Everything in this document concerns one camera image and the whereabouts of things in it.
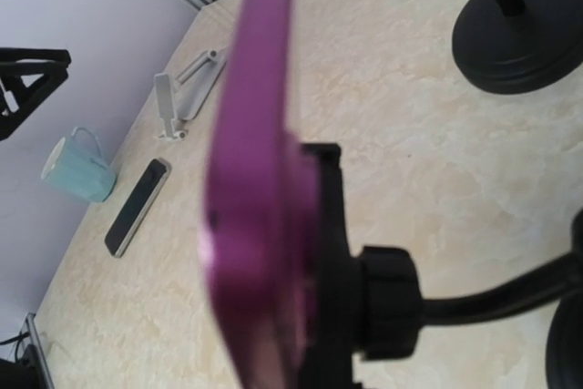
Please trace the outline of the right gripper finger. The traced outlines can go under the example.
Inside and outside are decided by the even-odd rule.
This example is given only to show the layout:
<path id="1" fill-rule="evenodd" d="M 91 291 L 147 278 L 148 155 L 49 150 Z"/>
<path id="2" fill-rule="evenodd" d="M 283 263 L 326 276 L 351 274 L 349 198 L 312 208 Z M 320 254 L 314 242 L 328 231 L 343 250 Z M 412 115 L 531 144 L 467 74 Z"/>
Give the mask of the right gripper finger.
<path id="1" fill-rule="evenodd" d="M 1 389 L 48 389 L 37 349 L 29 344 L 16 362 L 1 360 Z"/>
<path id="2" fill-rule="evenodd" d="M 1 140 L 68 79 L 70 64 L 65 49 L 1 48 Z"/>

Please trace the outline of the white folding phone stand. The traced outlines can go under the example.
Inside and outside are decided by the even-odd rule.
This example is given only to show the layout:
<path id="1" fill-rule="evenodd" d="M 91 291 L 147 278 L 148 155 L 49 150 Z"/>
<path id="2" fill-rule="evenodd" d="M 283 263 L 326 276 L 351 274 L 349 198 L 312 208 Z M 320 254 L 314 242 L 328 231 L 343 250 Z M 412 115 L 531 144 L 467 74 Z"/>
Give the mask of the white folding phone stand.
<path id="1" fill-rule="evenodd" d="M 160 139 L 175 141 L 186 137 L 185 124 L 201 111 L 226 61 L 225 48 L 207 50 L 175 76 L 166 73 L 154 76 L 154 94 L 162 122 Z"/>

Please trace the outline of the short black phone stand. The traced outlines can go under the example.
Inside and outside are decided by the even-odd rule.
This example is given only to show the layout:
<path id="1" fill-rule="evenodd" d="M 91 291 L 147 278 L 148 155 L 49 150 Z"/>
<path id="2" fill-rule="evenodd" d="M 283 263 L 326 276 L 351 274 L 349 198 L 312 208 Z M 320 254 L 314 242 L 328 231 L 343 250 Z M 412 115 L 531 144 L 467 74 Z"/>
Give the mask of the short black phone stand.
<path id="1" fill-rule="evenodd" d="M 547 337 L 549 388 L 582 385 L 582 217 L 571 225 L 572 249 L 493 289 L 425 299 L 409 253 L 364 247 L 353 257 L 345 229 L 342 150 L 304 143 L 318 163 L 320 241 L 316 249 L 315 335 L 297 378 L 300 388 L 356 388 L 353 355 L 366 361 L 410 357 L 425 326 L 493 322 L 558 302 Z"/>

